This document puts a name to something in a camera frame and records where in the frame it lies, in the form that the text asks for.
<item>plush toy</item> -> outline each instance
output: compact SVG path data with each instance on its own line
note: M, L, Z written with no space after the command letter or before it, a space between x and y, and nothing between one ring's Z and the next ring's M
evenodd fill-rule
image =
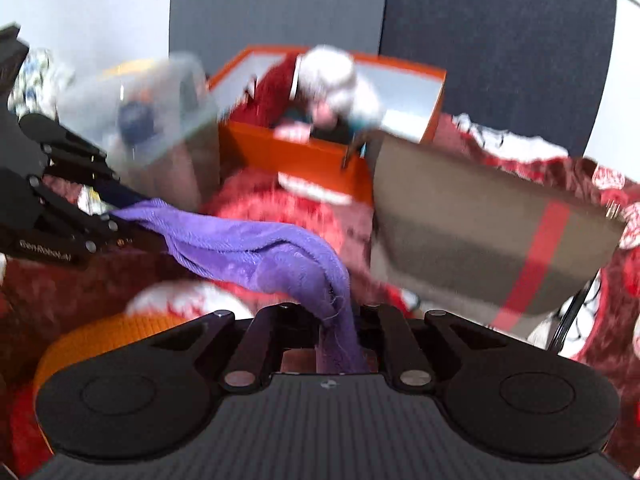
M373 85L357 73L353 57L322 45L299 56L288 54L260 81L254 79L228 118L273 128L291 107L302 108L324 129L338 118L375 126L385 112Z

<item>purple towel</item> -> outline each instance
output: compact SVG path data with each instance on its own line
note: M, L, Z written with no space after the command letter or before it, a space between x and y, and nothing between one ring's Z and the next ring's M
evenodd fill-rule
M322 238L290 224L187 213L158 199L114 214L163 235L178 263L203 278L255 292L285 292L299 301L322 322L319 372L367 371L353 321L349 274Z

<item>dark gray panel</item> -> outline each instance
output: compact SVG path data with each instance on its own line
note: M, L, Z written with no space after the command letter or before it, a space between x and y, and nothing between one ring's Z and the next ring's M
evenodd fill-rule
M510 462L471 446L433 399L391 390L380 375L276 375L223 401L212 423L164 458L90 465L56 455L32 480L625 480L602 455Z
M380 53L447 70L444 111L584 152L616 0L387 0Z
M169 50L217 71L249 44L332 44L376 54L385 0L171 0Z

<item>screw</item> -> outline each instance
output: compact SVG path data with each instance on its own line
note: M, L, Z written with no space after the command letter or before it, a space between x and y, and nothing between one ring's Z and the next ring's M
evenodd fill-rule
M431 374L424 370L407 370L402 372L400 380L407 386L425 386L431 382Z
M246 388L255 383L255 375L246 370L236 370L225 375L225 383L235 388Z

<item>orange storage box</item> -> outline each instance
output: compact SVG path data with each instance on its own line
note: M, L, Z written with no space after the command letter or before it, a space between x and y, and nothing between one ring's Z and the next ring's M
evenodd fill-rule
M286 46L243 50L208 81L217 106L221 110L231 108L252 76L260 79L286 54L303 54L306 50ZM386 107L382 127L414 142L430 142L438 124L446 72L388 57L353 57L357 70L373 83ZM219 136L223 172L238 166L282 172L371 203L371 179L364 160L353 161L341 170L345 147L340 144L318 139L295 144L274 139L273 131L267 128L233 121L220 124Z

